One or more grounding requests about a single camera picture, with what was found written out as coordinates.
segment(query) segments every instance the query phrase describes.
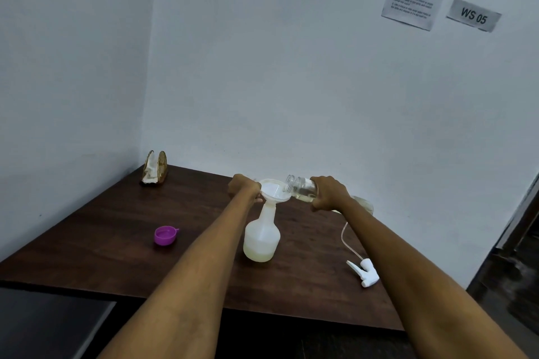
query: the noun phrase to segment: ws 05 sign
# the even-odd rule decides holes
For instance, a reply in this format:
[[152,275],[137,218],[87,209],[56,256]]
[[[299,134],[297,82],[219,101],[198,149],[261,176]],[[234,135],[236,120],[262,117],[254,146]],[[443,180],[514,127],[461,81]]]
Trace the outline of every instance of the ws 05 sign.
[[502,15],[463,0],[455,0],[447,16],[457,22],[491,32]]

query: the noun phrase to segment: spray trigger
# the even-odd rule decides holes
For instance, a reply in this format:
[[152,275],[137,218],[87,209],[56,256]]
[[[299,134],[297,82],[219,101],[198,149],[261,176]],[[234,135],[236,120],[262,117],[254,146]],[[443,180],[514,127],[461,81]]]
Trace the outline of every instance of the spray trigger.
[[366,258],[365,260],[360,262],[360,267],[352,263],[351,261],[347,261],[346,264],[354,270],[357,275],[361,278],[361,285],[365,288],[370,287],[373,284],[376,284],[380,277],[378,276],[378,273],[376,272],[376,269],[373,266],[372,261],[370,258]]

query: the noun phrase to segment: person's left arm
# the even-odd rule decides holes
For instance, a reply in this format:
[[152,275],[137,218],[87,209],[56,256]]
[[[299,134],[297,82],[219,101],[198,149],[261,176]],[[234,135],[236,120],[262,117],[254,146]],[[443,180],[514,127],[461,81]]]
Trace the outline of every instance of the person's left arm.
[[185,251],[99,359],[195,358],[215,355],[226,288],[247,213],[260,184],[242,175],[229,183],[232,201]]

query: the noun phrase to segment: hand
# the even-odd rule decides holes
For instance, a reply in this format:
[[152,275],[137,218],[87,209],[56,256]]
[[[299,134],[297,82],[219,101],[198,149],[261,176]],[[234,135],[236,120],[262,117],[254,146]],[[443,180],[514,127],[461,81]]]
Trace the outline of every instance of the hand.
[[314,176],[311,180],[318,188],[318,195],[311,203],[313,211],[340,210],[344,202],[352,199],[346,187],[332,176]]
[[229,183],[229,197],[232,199],[240,191],[246,191],[253,196],[254,203],[262,203],[264,199],[260,195],[261,185],[248,177],[236,173]]

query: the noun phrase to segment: person's right arm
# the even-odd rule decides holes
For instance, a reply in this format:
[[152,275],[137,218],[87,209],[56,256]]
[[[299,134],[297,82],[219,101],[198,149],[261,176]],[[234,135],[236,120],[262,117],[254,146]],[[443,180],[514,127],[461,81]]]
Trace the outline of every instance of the person's right arm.
[[358,236],[421,359],[525,359],[527,356],[468,293],[369,214],[330,177],[313,210],[338,210]]

